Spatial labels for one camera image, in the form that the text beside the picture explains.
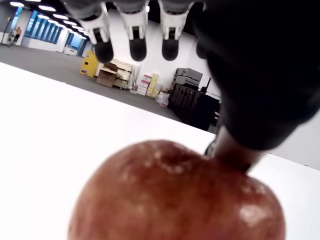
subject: ceiling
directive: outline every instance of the ceiling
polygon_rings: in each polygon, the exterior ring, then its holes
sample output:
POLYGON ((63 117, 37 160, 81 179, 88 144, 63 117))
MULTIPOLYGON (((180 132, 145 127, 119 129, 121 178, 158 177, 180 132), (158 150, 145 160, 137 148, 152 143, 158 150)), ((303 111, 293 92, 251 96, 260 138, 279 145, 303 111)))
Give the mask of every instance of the ceiling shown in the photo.
MULTIPOLYGON (((48 17, 50 17, 51 19, 59 22, 62 25, 66 25, 62 19, 58 19, 55 18, 53 16, 53 14, 60 14, 60 15, 65 15, 69 18, 69 21, 71 22, 76 22, 78 23, 77 20, 75 20, 74 18, 72 18, 72 16, 68 13, 68 11, 65 8, 65 5, 60 1, 60 0, 41 0, 41 2, 35 2, 35 1, 26 1, 26 0, 7 0, 4 2, 7 2, 7 4, 9 4, 10 2, 21 2, 25 5, 25 7, 30 8, 31 10, 36 10, 48 17), (55 8, 56 12, 51 12, 51 11, 45 11, 45 10, 41 10, 38 5, 45 5, 45 6, 49 6, 49 7, 53 7, 55 8)), ((112 3, 107 3, 106 4, 107 9, 116 9, 116 7, 112 4, 112 3)), ((149 2, 149 6, 150 6, 150 11, 148 14, 148 19, 150 21, 156 22, 156 23, 160 23, 160 7, 157 1, 152 0, 149 2)), ((185 23, 185 27, 183 29, 184 32, 191 34, 191 35, 195 35, 194 30, 193 30, 193 19, 195 19, 198 15, 200 15, 203 11, 203 3, 195 3, 189 14, 188 14, 188 18, 186 20, 185 23)))

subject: gray floor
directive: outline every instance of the gray floor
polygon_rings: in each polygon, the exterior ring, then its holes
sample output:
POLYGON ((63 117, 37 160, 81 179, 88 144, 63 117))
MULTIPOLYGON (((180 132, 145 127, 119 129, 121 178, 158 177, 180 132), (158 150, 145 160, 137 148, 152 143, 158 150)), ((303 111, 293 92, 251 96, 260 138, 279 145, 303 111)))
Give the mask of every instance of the gray floor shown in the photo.
POLYGON ((127 90, 105 87, 97 84, 95 78, 80 74, 82 61, 82 57, 59 52, 0 45, 0 62, 2 63, 181 122, 170 109, 157 104, 154 98, 132 94, 127 90))

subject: gray equipment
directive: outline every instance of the gray equipment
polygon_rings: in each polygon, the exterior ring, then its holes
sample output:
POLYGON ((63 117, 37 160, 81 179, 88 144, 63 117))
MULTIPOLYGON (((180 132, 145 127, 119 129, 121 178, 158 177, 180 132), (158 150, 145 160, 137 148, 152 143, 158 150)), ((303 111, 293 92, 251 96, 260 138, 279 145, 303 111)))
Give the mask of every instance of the gray equipment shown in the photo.
POLYGON ((174 74, 174 82, 180 85, 188 85, 194 90, 198 90, 202 73, 191 68, 177 68, 174 74))

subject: blue window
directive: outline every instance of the blue window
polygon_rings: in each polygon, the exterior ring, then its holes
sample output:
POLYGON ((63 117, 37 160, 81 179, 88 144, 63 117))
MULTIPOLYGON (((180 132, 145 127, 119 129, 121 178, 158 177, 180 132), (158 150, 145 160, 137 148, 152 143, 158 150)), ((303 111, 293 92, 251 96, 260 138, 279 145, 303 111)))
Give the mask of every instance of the blue window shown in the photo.
POLYGON ((34 24, 34 21, 35 21, 35 18, 37 16, 37 13, 38 13, 37 11, 33 11, 32 15, 30 17, 30 20, 28 22, 28 25, 26 27, 26 30, 25 30, 25 36, 29 36, 30 35, 30 31, 31 31, 31 28, 32 28, 32 26, 34 24))
POLYGON ((33 11, 24 36, 27 38, 56 44, 61 30, 61 27, 56 26, 54 23, 48 22, 46 19, 39 18, 38 12, 33 11))
POLYGON ((18 7, 18 9, 17 9, 16 12, 15 12, 14 18, 13 18, 13 20, 12 20, 11 26, 10 26, 10 30, 9 30, 10 33, 11 33, 14 29, 16 29, 16 27, 19 27, 19 26, 16 26, 16 25, 17 25, 18 17, 19 17, 19 15, 20 15, 21 11, 22 11, 22 7, 18 7))
POLYGON ((75 35, 75 36, 73 36, 73 39, 72 39, 70 45, 72 46, 73 49, 78 50, 80 43, 81 43, 81 40, 82 40, 82 38, 75 35))

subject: ceiling light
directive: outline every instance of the ceiling light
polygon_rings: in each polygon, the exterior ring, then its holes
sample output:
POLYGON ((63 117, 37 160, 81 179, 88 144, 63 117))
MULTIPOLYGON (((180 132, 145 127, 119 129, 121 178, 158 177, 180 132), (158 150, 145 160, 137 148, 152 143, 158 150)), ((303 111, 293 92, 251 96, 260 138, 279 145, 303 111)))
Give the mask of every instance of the ceiling light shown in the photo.
POLYGON ((10 5, 14 6, 14 7, 24 7, 25 6, 23 3, 17 2, 17 1, 11 1, 10 5))
POLYGON ((59 24, 57 21, 53 21, 53 20, 51 20, 51 19, 48 20, 48 22, 51 23, 51 24, 56 24, 56 25, 59 24))
POLYGON ((66 26, 65 25, 62 25, 62 24, 56 24, 58 27, 60 27, 60 28, 63 28, 63 29, 66 29, 66 26))
POLYGON ((77 26, 77 24, 75 22, 72 22, 72 21, 63 21, 65 24, 70 24, 70 25, 74 25, 74 26, 77 26))
POLYGON ((51 6, 43 6, 43 5, 39 5, 39 8, 45 11, 51 11, 51 12, 55 12, 56 10, 51 7, 51 6))
POLYGON ((48 16, 44 16, 44 15, 38 15, 38 18, 40 18, 40 19, 50 19, 48 16))
POLYGON ((65 19, 68 20, 69 18, 67 16, 64 15, 59 15, 59 14, 53 14, 53 16, 57 19, 65 19))
POLYGON ((80 26, 72 26, 74 29, 78 29, 78 30, 84 30, 82 27, 80 26))

